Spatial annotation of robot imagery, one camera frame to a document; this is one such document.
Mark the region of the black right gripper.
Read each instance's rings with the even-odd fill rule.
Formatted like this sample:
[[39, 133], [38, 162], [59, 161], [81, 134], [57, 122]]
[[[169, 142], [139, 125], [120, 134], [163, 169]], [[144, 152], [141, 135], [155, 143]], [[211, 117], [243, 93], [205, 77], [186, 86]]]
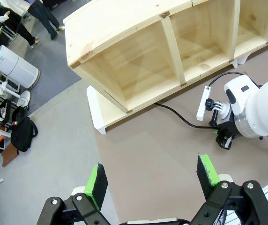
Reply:
[[233, 121], [223, 122], [217, 125], [218, 129], [213, 130], [213, 134], [217, 135], [216, 142], [219, 147], [229, 150], [232, 145], [232, 138], [239, 136], [239, 131]]

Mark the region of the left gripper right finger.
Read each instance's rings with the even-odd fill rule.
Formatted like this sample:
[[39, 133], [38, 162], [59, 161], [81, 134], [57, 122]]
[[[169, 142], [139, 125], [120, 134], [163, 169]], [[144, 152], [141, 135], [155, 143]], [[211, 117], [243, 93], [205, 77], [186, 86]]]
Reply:
[[268, 201], [259, 182], [239, 186], [222, 180], [207, 154], [198, 155], [196, 173], [206, 201], [191, 225], [215, 225], [226, 211], [235, 212], [242, 225], [268, 225]]

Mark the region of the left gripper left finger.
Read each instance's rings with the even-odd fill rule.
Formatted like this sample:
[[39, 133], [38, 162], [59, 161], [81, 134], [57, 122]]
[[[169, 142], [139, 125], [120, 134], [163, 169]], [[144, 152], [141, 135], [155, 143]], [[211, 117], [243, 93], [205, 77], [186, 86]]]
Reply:
[[109, 221], [101, 213], [108, 180], [104, 166], [94, 165], [83, 191], [66, 200], [50, 197], [45, 201], [38, 225], [73, 225], [83, 222], [86, 225], [108, 225]]

